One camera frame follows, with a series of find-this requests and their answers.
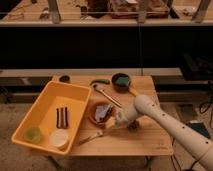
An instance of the utensil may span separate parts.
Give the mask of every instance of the utensil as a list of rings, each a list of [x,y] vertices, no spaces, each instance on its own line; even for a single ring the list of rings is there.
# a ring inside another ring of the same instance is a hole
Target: utensil
[[[89,137],[87,137],[87,138],[85,138],[85,139],[83,139],[83,140],[80,140],[80,141],[78,142],[78,145],[82,145],[82,144],[84,144],[84,143],[86,143],[86,142],[89,142],[89,141],[95,139],[95,138],[103,137],[103,135],[104,135],[104,132],[103,132],[103,131],[98,131],[98,132],[96,132],[95,134],[93,134],[93,135],[91,135],[91,136],[89,136]]]
[[[107,99],[109,99],[111,102],[113,102],[115,105],[117,105],[118,107],[122,108],[122,104],[119,103],[117,100],[115,100],[114,98],[112,98],[111,96],[109,96],[107,93],[104,92],[104,89],[101,85],[98,85],[98,84],[94,84],[93,85],[94,89],[103,94]]]
[[[68,110],[67,107],[61,107],[56,109],[57,119],[56,127],[66,129],[69,127],[68,124]]]

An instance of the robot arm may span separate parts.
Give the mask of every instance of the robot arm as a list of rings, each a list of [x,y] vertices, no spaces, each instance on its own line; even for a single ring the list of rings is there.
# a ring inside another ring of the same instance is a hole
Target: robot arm
[[[213,170],[212,141],[168,115],[146,95],[136,96],[133,104],[125,108],[122,113],[118,113],[115,117],[115,126],[129,125],[143,115],[147,115],[158,122],[204,168]]]

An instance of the white object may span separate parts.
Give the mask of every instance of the white object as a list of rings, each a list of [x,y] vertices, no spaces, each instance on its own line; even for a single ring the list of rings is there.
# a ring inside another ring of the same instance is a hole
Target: white object
[[[173,136],[206,170],[213,170],[213,143],[163,111],[146,95],[136,96],[134,102],[117,113],[114,126],[129,125],[135,119],[147,115]]]
[[[112,108],[111,104],[97,106],[95,111],[95,120],[101,122],[101,119],[105,118],[109,110]]]
[[[126,0],[129,4],[137,4],[138,2],[136,0]]]
[[[69,142],[69,136],[66,130],[63,129],[56,129],[50,135],[50,143],[60,149],[63,150],[67,147]]]

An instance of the yellow plastic tray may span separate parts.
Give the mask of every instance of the yellow plastic tray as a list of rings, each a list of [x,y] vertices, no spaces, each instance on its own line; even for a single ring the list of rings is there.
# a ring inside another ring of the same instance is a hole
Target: yellow plastic tray
[[[74,142],[90,94],[90,87],[50,81],[14,132],[12,142],[59,155],[66,155]],[[65,149],[59,150],[50,144],[49,136],[57,129],[56,108],[65,106],[68,108],[69,128],[67,131],[69,133],[69,144]],[[31,125],[39,126],[42,132],[43,139],[38,144],[24,140],[24,133]]]

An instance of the cable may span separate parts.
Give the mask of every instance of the cable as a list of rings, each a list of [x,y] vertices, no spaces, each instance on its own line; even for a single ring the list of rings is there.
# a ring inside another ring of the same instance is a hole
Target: cable
[[[197,163],[198,163],[198,160],[195,160],[195,161],[191,164],[191,166],[189,167],[188,170],[193,170],[193,167],[194,167]]]
[[[11,102],[12,95],[4,86],[0,86],[0,93],[4,96],[6,104]]]
[[[213,126],[212,126],[212,120],[213,120],[213,84],[212,84],[211,81],[208,81],[208,84],[210,86],[210,91],[209,91],[210,98],[209,98],[209,101],[203,102],[199,105],[199,112],[200,112],[200,114],[204,114],[211,108],[209,127],[210,127],[210,129],[213,130]]]
[[[174,145],[174,143],[175,143],[175,139],[173,138],[173,140],[172,140],[172,146]],[[178,171],[178,170],[181,171],[182,170],[181,166],[180,166],[180,163],[178,162],[177,157],[175,156],[175,154],[173,156],[171,156],[171,162],[172,162],[172,165],[173,165],[175,171]]]

